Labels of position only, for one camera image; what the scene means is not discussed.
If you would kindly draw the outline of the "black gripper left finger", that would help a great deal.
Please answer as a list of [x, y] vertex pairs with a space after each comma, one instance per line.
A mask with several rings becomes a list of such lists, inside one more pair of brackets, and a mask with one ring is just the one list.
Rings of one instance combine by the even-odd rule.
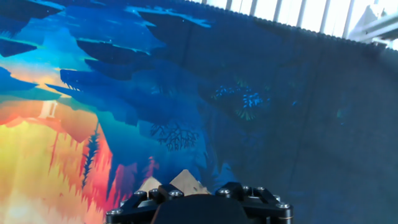
[[160, 185], [149, 191], [138, 190], [119, 208], [107, 211], [105, 223], [149, 222], [162, 203], [182, 197], [184, 193], [172, 184]]

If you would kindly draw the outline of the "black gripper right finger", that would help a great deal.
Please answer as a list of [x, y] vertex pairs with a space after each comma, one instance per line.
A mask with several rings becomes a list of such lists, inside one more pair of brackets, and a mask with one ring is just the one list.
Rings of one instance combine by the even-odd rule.
[[238, 202], [249, 223], [293, 224], [293, 206], [282, 202], [278, 195], [273, 195], [265, 187], [228, 182], [215, 195]]

